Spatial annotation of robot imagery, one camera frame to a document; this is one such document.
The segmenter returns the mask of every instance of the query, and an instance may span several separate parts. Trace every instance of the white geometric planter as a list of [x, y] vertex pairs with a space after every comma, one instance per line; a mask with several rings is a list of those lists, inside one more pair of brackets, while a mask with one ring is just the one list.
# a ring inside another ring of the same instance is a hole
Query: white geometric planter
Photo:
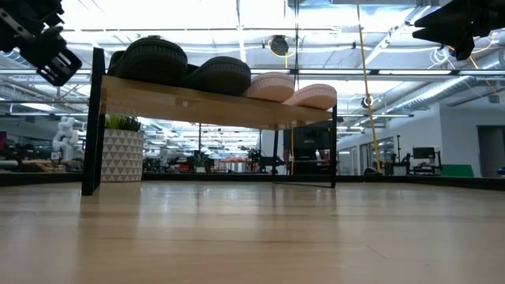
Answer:
[[105, 129], [102, 181], [141, 181], [143, 149], [143, 133]]

